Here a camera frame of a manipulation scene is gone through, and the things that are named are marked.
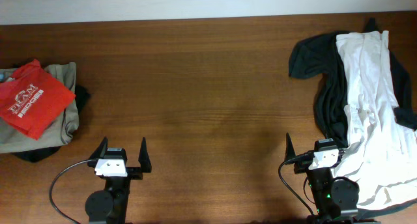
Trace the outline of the white t-shirt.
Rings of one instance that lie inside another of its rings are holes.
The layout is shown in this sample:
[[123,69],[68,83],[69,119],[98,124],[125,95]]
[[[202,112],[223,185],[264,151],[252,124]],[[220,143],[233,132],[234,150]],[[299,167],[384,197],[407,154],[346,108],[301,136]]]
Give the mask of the white t-shirt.
[[416,130],[397,123],[388,31],[336,37],[347,80],[348,147],[335,176],[359,187],[358,207],[382,210],[416,199]]

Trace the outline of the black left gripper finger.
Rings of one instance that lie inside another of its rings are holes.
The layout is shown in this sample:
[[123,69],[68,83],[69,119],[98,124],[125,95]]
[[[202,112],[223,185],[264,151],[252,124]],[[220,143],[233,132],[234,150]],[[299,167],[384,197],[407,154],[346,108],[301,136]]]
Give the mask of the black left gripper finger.
[[145,137],[143,137],[142,141],[141,141],[138,162],[139,162],[141,170],[143,172],[151,172],[152,171],[152,164],[151,164],[151,160],[149,158],[149,153],[148,153],[148,150],[147,150],[147,142],[146,142]]
[[108,139],[107,137],[104,137],[101,143],[99,144],[99,146],[91,154],[89,159],[96,160],[96,159],[102,158],[104,154],[106,153],[107,148],[108,148]]

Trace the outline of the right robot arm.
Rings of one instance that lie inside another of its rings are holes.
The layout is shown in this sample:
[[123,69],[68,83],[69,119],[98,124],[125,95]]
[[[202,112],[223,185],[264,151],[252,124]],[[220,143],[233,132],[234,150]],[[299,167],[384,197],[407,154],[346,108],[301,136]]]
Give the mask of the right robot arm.
[[[359,185],[345,176],[334,176],[332,169],[341,163],[343,150],[332,138],[315,142],[313,150],[297,155],[291,136],[285,136],[285,159],[279,166],[278,175],[287,189],[308,209],[308,223],[376,223],[374,219],[359,220]],[[285,165],[293,165],[294,173],[305,174],[304,186],[309,186],[316,212],[285,181],[281,170]]]

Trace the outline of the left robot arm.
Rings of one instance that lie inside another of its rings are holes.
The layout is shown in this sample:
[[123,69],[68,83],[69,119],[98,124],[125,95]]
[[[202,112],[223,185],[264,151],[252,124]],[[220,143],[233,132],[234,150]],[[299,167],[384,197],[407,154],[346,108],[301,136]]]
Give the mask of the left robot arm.
[[145,173],[152,172],[145,138],[141,140],[138,162],[139,167],[127,166],[125,149],[109,148],[108,138],[103,138],[87,162],[89,167],[94,168],[95,175],[105,180],[104,189],[89,195],[85,202],[89,223],[126,222],[131,181],[141,180]]

